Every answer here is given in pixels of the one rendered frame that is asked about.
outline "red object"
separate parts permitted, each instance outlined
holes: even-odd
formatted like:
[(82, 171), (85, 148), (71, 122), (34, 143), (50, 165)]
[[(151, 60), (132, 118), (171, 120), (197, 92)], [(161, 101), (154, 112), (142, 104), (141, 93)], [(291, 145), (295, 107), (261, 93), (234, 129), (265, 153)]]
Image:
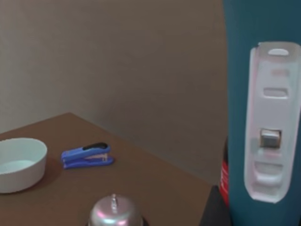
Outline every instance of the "red object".
[(226, 140), (223, 160), (222, 160), (222, 170), (221, 170), (221, 181), (220, 181), (220, 192), (227, 206), (229, 206), (229, 166), (228, 166), (228, 139)]

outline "blue stapler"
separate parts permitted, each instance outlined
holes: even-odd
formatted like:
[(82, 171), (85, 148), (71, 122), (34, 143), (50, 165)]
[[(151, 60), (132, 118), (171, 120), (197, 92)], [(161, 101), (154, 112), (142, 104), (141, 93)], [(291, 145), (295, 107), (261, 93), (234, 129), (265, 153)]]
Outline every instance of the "blue stapler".
[(61, 155), (61, 162), (64, 169), (106, 166), (114, 162), (114, 158), (108, 155), (110, 150), (111, 147), (106, 143), (79, 147), (64, 151)]

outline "bell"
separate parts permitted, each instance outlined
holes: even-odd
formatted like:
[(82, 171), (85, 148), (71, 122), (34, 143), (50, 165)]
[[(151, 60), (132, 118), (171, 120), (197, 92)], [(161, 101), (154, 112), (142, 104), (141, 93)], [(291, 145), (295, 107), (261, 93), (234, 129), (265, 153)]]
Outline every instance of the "bell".
[(89, 226), (143, 226), (143, 218), (128, 198), (113, 194), (99, 200), (90, 213)]

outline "bowl rim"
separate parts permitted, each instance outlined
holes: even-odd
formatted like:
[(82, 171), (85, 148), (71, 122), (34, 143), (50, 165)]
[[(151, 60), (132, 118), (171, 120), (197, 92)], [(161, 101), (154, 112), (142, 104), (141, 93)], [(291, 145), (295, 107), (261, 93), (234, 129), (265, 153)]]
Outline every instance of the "bowl rim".
[(30, 138), (30, 137), (14, 137), (14, 138), (8, 138), (8, 139), (0, 140), (0, 143), (1, 143), (1, 142), (5, 142), (5, 141), (9, 141), (9, 140), (11, 141), (11, 140), (20, 140), (20, 139), (22, 139), (22, 140), (27, 140), (27, 141), (28, 141), (28, 140), (31, 140), (31, 141), (34, 141), (34, 142), (36, 142), (36, 143), (41, 144), (41, 145), (43, 146), (44, 150), (45, 150), (45, 153), (42, 155), (41, 158), (39, 158), (37, 161), (35, 161), (32, 165), (30, 165), (30, 166), (28, 166), (28, 167), (24, 167), (24, 168), (18, 169), (18, 170), (15, 170), (15, 171), (12, 171), (12, 172), (4, 172), (4, 173), (0, 173), (0, 177), (1, 177), (1, 176), (5, 176), (5, 175), (9, 175), (9, 174), (15, 174), (15, 173), (18, 173), (18, 172), (20, 172), (20, 171), (24, 171), (24, 170), (26, 170), (26, 169), (29, 169), (29, 168), (31, 168), (31, 167), (34, 167), (35, 165), (39, 164), (43, 159), (46, 158), (47, 153), (48, 153), (47, 145), (46, 145), (43, 141), (41, 141), (41, 140), (39, 140), (39, 139)]

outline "metal switch button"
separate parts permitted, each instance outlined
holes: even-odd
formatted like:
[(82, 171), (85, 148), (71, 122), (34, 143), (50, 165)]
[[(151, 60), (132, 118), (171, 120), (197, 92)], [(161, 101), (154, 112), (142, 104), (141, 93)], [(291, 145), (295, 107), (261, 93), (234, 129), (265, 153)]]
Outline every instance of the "metal switch button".
[(264, 148), (280, 148), (281, 131), (262, 129), (260, 134), (260, 146)]

